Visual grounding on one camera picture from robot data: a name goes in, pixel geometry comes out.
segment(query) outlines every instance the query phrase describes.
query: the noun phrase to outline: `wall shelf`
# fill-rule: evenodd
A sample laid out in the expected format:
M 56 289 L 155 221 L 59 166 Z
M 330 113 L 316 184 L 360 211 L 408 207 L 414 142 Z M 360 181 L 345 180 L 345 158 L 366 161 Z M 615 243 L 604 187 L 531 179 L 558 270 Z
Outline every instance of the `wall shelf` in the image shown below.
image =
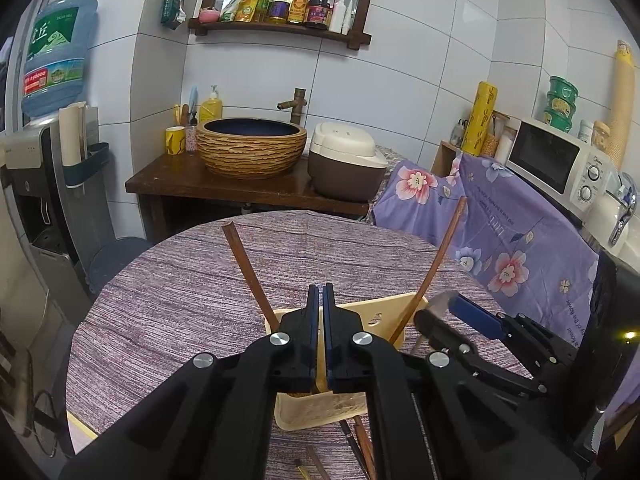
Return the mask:
M 288 34 L 301 34 L 302 36 L 315 36 L 328 40 L 340 41 L 347 44 L 347 48 L 358 50 L 361 44 L 370 44 L 371 35 L 364 32 L 350 30 L 348 34 L 338 34 L 318 28 L 302 27 L 301 25 L 282 25 L 269 22 L 215 22 L 200 23 L 197 18 L 189 20 L 189 28 L 196 36 L 206 36 L 210 30 L 270 30 L 273 32 L 286 32 Z

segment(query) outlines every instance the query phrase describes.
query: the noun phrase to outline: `metal screw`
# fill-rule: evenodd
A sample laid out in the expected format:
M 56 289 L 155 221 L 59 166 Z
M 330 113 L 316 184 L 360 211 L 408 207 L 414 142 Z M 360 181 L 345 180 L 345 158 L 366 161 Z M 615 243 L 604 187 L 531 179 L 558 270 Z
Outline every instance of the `metal screw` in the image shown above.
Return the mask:
M 196 368 L 208 368 L 213 364 L 214 357 L 211 354 L 198 354 L 193 358 L 193 365 Z
M 357 332 L 352 339 L 356 345 L 368 345 L 373 341 L 373 336 L 369 332 Z
M 444 368 L 449 364 L 449 356 L 443 352 L 429 354 L 429 362 L 436 368 Z
M 285 334 L 284 332 L 276 332 L 275 334 L 271 334 L 269 341 L 272 345 L 284 346 L 289 342 L 289 339 L 289 334 Z

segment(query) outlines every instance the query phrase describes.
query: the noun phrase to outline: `faucet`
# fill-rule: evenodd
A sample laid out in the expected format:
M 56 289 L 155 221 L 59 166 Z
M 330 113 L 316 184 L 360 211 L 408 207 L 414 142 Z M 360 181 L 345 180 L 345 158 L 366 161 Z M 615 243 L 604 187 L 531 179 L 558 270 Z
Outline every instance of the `faucet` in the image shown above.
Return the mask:
M 300 119 L 302 119 L 302 108 L 306 106 L 306 89 L 296 88 L 296 92 L 291 101 L 284 101 L 278 103 L 278 110 L 286 110 L 291 108 L 291 122 L 300 126 Z
M 622 173 L 622 176 L 628 180 L 630 191 L 627 194 L 628 201 L 626 200 L 626 196 L 623 198 L 623 201 L 626 203 L 626 211 L 620 215 L 620 218 L 609 237 L 609 245 L 612 247 L 617 243 L 620 235 L 622 234 L 622 230 L 636 212 L 636 205 L 638 203 L 638 190 L 636 189 L 636 183 L 628 173 Z

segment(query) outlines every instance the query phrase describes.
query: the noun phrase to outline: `round table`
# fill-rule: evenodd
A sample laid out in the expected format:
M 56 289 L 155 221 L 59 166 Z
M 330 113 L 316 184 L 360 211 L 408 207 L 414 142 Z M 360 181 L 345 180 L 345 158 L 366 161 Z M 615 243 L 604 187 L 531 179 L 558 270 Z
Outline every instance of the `round table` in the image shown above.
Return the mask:
M 239 216 L 165 240 L 104 287 L 74 335 L 67 407 L 96 433 L 195 354 L 226 357 L 264 335 L 264 318 L 221 229 L 230 220 L 273 308 L 303 306 L 310 283 L 332 282 L 338 304 L 417 290 L 436 253 L 412 235 L 309 211 Z M 428 297 L 450 288 L 499 311 L 491 296 L 445 257 Z M 446 321 L 470 335 L 494 364 L 520 369 L 500 342 L 487 341 L 453 316 Z M 416 338 L 408 327 L 405 352 Z M 298 480 L 293 461 L 310 463 L 306 444 L 316 448 L 331 478 L 364 478 L 338 424 L 290 433 L 274 424 L 265 478 Z

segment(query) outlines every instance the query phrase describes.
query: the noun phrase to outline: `bronze faucet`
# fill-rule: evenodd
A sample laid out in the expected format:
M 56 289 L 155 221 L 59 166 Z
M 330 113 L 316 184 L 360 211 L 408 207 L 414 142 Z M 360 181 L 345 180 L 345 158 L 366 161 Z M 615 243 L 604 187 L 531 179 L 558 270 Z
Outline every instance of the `bronze faucet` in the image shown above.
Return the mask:
M 291 122 L 298 126 L 300 126 L 300 119 L 302 119 L 302 108 L 306 106 L 305 95 L 306 89 L 296 88 L 293 100 L 278 103 L 278 110 L 291 108 Z

